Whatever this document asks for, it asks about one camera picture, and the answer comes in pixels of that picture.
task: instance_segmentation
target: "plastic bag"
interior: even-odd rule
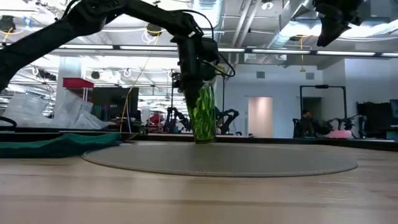
[[[42,128],[52,123],[52,120],[43,115],[49,103],[40,97],[26,94],[14,95],[3,117],[13,119],[18,127]],[[9,126],[4,122],[0,126]]]
[[[70,91],[65,92],[61,102],[57,104],[54,119],[50,119],[43,115],[48,101],[33,95],[14,95],[3,116],[13,119],[17,127],[27,128],[103,129],[113,124],[92,115],[93,104],[83,101]],[[9,124],[0,122],[0,126]]]

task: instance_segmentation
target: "white wall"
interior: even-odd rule
[[[323,82],[346,86],[347,115],[354,116],[357,102],[384,103],[398,98],[398,59],[347,58],[325,69]],[[325,119],[344,117],[340,90],[324,90],[322,111]]]
[[[345,86],[345,61],[328,67],[323,71],[323,83],[326,85]],[[322,98],[322,119],[344,117],[344,99],[343,90],[339,88],[330,88],[323,90]]]
[[[392,98],[393,60],[346,59],[348,116],[356,115],[356,102],[389,102]]]
[[[301,73],[300,69],[300,66],[238,66],[236,77],[227,82],[225,89],[225,109],[233,108],[240,113],[235,119],[236,130],[242,133],[247,130],[249,97],[265,96],[273,98],[273,138],[292,138],[292,119],[300,117],[299,86],[323,83],[322,71],[316,70],[316,67],[306,67],[307,72],[315,72],[315,80],[305,80],[305,73]],[[257,70],[265,71],[264,80],[256,79]],[[218,87],[216,97],[222,97],[222,88]],[[306,88],[303,96],[322,97],[322,91]]]

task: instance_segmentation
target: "green cloth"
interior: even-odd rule
[[[0,142],[0,158],[59,158],[79,156],[121,144],[119,133],[100,136],[64,134],[59,138],[37,142]]]

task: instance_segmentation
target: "round gray mat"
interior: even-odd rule
[[[121,169],[212,177],[295,177],[357,167],[354,160],[334,153],[217,144],[119,146],[87,152],[83,158]]]

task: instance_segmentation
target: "green glass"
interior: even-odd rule
[[[187,97],[187,93],[185,93],[185,98],[195,142],[208,143],[215,141],[215,99],[211,83],[205,83],[199,89],[199,94],[196,97]]]

